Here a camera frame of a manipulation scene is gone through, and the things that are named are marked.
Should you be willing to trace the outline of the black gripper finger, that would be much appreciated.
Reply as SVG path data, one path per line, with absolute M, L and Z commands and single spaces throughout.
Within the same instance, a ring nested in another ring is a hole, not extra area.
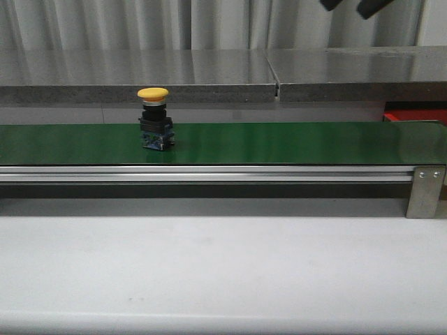
M 320 0 L 321 5 L 327 10 L 334 10 L 343 0 Z
M 361 0 L 356 11 L 364 20 L 368 20 L 392 2 L 393 0 Z

